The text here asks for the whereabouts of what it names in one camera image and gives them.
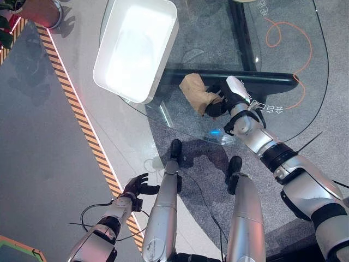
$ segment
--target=orange cable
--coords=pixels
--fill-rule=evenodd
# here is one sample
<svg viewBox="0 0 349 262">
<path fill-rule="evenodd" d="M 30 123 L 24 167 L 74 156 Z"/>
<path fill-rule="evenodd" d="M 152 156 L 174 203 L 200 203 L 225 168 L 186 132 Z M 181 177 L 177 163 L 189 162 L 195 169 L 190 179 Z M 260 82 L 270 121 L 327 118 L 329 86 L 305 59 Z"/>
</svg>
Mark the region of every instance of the orange cable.
<svg viewBox="0 0 349 262">
<path fill-rule="evenodd" d="M 269 46 L 269 47 L 276 47 L 280 44 L 281 42 L 281 39 L 282 39 L 282 35 L 281 35 L 281 30 L 279 28 L 279 25 L 289 25 L 297 30 L 299 30 L 307 39 L 308 43 L 309 43 L 309 46 L 310 46 L 310 53 L 309 53 L 309 57 L 308 57 L 308 60 L 307 62 L 302 66 L 302 68 L 298 69 L 297 71 L 295 71 L 293 73 L 293 78 L 302 86 L 303 88 L 303 94 L 302 94 L 302 97 L 300 98 L 300 100 L 295 104 L 295 105 L 291 105 L 289 107 L 287 107 L 286 109 L 291 109 L 291 108 L 295 108 L 297 106 L 300 105 L 300 103 L 304 100 L 305 98 L 305 86 L 304 84 L 296 77 L 296 74 L 300 73 L 301 71 L 303 71 L 305 68 L 307 68 L 307 66 L 310 64 L 310 61 L 311 61 L 311 58 L 312 58 L 312 44 L 311 44 L 311 41 L 310 41 L 310 38 L 308 37 L 308 35 L 301 29 L 299 28 L 298 26 L 292 24 L 292 23 L 289 23 L 289 22 L 274 22 L 268 18 L 264 18 L 266 19 L 267 21 L 269 21 L 270 23 L 272 23 L 273 25 L 269 28 L 268 32 L 267 32 L 267 35 L 266 35 L 266 44 Z M 271 45 L 269 43 L 269 34 L 270 34 L 270 30 L 273 28 L 273 27 L 276 27 L 279 31 L 279 40 L 276 44 L 274 45 Z"/>
</svg>

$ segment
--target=green leaf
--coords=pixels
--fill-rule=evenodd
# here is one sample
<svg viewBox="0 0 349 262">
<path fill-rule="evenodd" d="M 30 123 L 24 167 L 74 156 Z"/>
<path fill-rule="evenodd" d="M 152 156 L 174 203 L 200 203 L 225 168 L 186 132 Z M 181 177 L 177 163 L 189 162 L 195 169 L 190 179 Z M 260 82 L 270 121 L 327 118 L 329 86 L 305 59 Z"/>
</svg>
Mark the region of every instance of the green leaf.
<svg viewBox="0 0 349 262">
<path fill-rule="evenodd" d="M 7 21 L 6 17 L 0 15 L 0 28 L 10 29 L 9 21 Z"/>
<path fill-rule="evenodd" d="M 0 30 L 0 42 L 6 49 L 11 49 L 13 35 Z"/>
<path fill-rule="evenodd" d="M 0 10 L 14 10 L 12 4 L 0 4 Z"/>
</svg>

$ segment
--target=black table leg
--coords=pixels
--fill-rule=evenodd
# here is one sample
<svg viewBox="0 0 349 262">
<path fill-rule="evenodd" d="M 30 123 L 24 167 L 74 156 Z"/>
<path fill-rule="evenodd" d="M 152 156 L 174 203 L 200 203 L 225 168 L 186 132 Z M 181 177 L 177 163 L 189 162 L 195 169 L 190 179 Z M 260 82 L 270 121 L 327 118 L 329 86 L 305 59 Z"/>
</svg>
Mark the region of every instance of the black table leg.
<svg viewBox="0 0 349 262">
<path fill-rule="evenodd" d="M 287 92 L 298 85 L 293 74 L 165 68 L 159 86 L 179 85 L 184 77 L 191 73 L 200 74 L 206 86 L 217 85 L 220 81 L 226 81 L 228 76 L 233 75 L 244 83 L 246 90 L 252 98 L 260 103 L 266 101 L 267 95 Z"/>
<path fill-rule="evenodd" d="M 232 15 L 231 26 L 238 39 L 243 69 L 245 71 L 257 71 L 246 22 L 244 4 L 229 0 L 229 8 Z"/>
</svg>

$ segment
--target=plant pot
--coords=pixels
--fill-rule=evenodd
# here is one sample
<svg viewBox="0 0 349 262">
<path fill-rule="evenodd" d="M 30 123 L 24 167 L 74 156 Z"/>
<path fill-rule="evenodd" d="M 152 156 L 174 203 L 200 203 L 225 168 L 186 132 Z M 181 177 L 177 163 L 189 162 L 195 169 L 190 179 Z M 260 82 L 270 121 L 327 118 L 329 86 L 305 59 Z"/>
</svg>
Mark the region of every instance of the plant pot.
<svg viewBox="0 0 349 262">
<path fill-rule="evenodd" d="M 26 0 L 20 9 L 13 13 L 46 28 L 58 26 L 62 19 L 62 8 L 58 0 Z"/>
</svg>

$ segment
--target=wire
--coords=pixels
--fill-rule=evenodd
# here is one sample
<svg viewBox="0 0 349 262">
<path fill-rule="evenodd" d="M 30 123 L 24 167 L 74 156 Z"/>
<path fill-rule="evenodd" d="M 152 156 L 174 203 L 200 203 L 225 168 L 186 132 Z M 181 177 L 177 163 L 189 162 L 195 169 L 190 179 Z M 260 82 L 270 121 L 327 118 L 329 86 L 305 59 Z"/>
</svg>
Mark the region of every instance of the wire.
<svg viewBox="0 0 349 262">
<path fill-rule="evenodd" d="M 81 223 L 68 223 L 69 225 L 82 225 Z M 92 225 L 86 225 L 86 224 L 84 224 L 84 226 L 86 226 L 86 227 L 93 227 Z"/>
<path fill-rule="evenodd" d="M 342 187 L 349 188 L 349 186 L 347 186 L 346 184 L 342 184 L 342 183 L 340 183 L 340 182 L 338 182 L 338 181 L 336 181 L 336 180 L 332 180 L 332 181 L 335 182 L 336 184 L 339 184 L 339 185 L 342 186 Z"/>
<path fill-rule="evenodd" d="M 317 139 L 319 137 L 319 135 L 322 134 L 322 131 L 317 135 L 315 136 L 313 139 L 311 139 L 308 143 L 306 143 L 300 150 L 298 150 L 296 153 L 299 153 L 301 150 L 303 150 L 308 144 L 310 144 L 311 142 L 313 142 L 315 139 Z"/>
<path fill-rule="evenodd" d="M 71 225 L 81 225 L 82 228 L 87 232 L 88 230 L 87 230 L 86 227 L 93 227 L 92 225 L 86 225 L 86 224 L 84 224 L 84 222 L 83 222 L 83 215 L 87 212 L 87 210 L 89 210 L 89 209 L 91 209 L 91 208 L 93 208 L 93 207 L 97 207 L 97 206 L 110 206 L 110 205 L 112 204 L 112 202 L 113 202 L 113 200 L 111 200 L 109 203 L 105 203 L 105 204 L 95 204 L 95 205 L 88 206 L 87 208 L 84 209 L 84 211 L 82 211 L 82 213 L 81 213 L 81 215 L 80 215 L 81 223 L 69 223 L 69 224 L 71 224 Z M 149 214 L 148 214 L 146 211 L 141 210 L 141 212 L 143 212 L 147 217 L 149 217 Z M 123 238 L 123 239 L 119 239 L 119 240 L 116 240 L 116 241 L 117 241 L 117 242 L 120 242 L 120 241 L 123 241 L 123 240 L 125 240 L 125 239 L 129 239 L 130 237 L 133 237 L 133 236 L 135 236 L 135 235 L 138 235 L 139 233 L 143 232 L 144 230 L 146 230 L 146 227 L 145 227 L 143 230 L 141 230 L 141 231 L 139 231 L 139 232 L 137 232 L 137 233 L 134 233 L 133 235 L 130 235 L 130 236 L 128 236 L 128 237 L 125 237 L 125 238 Z"/>
<path fill-rule="evenodd" d="M 219 241 L 220 241 L 220 255 L 221 255 L 222 261 L 223 261 L 222 231 L 221 230 L 219 230 Z"/>
<path fill-rule="evenodd" d="M 147 217 L 149 217 L 149 215 L 148 215 L 148 213 L 147 213 L 146 211 L 141 210 L 141 212 L 144 213 L 144 214 L 146 214 Z M 133 235 L 130 235 L 130 236 L 128 236 L 128 237 L 124 237 L 123 239 L 119 239 L 119 240 L 117 240 L 116 242 L 120 242 L 120 241 L 123 241 L 123 240 L 125 240 L 125 239 L 129 239 L 130 237 L 133 237 L 133 236 L 135 236 L 135 235 L 138 235 L 139 233 L 143 232 L 143 231 L 146 230 L 146 229 L 147 229 L 147 227 L 145 227 L 143 230 L 141 230 L 141 231 L 139 231 L 139 232 L 137 232 L 137 233 L 134 233 Z"/>
<path fill-rule="evenodd" d="M 146 214 L 147 217 L 149 217 L 148 213 L 144 210 L 141 210 L 141 212 L 143 212 L 144 214 Z"/>
<path fill-rule="evenodd" d="M 85 208 L 82 212 L 81 212 L 81 215 L 80 215 L 80 222 L 81 222 L 81 226 L 82 228 L 87 232 L 87 228 L 85 227 L 85 224 L 83 223 L 83 215 L 91 208 L 93 207 L 96 207 L 96 206 L 110 206 L 112 203 L 113 203 L 113 199 L 110 200 L 109 203 L 105 203 L 105 204 L 95 204 L 95 205 L 91 205 L 91 206 L 88 206 L 87 208 Z"/>
<path fill-rule="evenodd" d="M 210 213 L 210 215 L 211 215 L 211 217 L 212 217 L 213 222 L 217 225 L 217 227 L 218 227 L 219 230 L 222 232 L 222 234 L 224 235 L 225 240 L 226 240 L 227 243 L 228 243 L 228 238 L 227 238 L 227 236 L 225 235 L 224 231 L 222 230 L 222 227 L 219 225 L 217 219 L 216 219 L 216 218 L 214 217 L 214 215 L 212 214 L 211 209 L 210 209 L 210 208 L 208 207 L 208 205 L 207 205 L 207 202 L 206 202 L 206 200 L 205 200 L 205 197 L 203 196 L 203 192 L 202 192 L 202 189 L 201 189 L 200 185 L 199 185 L 199 184 L 196 182 L 196 180 L 195 180 L 194 178 L 192 178 L 188 173 L 184 172 L 183 170 L 182 170 L 182 172 L 185 173 L 185 174 L 186 174 L 191 180 L 193 180 L 194 183 L 197 185 L 197 187 L 198 187 L 198 189 L 199 189 L 199 191 L 200 191 L 200 194 L 201 194 L 201 198 L 202 198 L 202 200 L 203 200 L 203 203 L 205 204 L 207 210 L 209 211 L 209 213 Z"/>
<path fill-rule="evenodd" d="M 135 235 L 138 235 L 139 233 L 141 233 L 141 232 L 143 232 L 144 230 L 146 230 L 147 229 L 147 227 L 145 227 L 143 230 L 141 230 L 141 231 L 138 231 L 137 233 L 134 233 L 133 235 L 130 235 L 130 236 L 128 236 L 128 237 L 125 237 L 125 238 L 123 238 L 123 239 L 119 239 L 119 240 L 117 240 L 116 242 L 120 242 L 120 241 L 123 241 L 123 240 L 125 240 L 125 239 L 129 239 L 130 237 L 133 237 L 133 236 L 135 236 Z"/>
</svg>

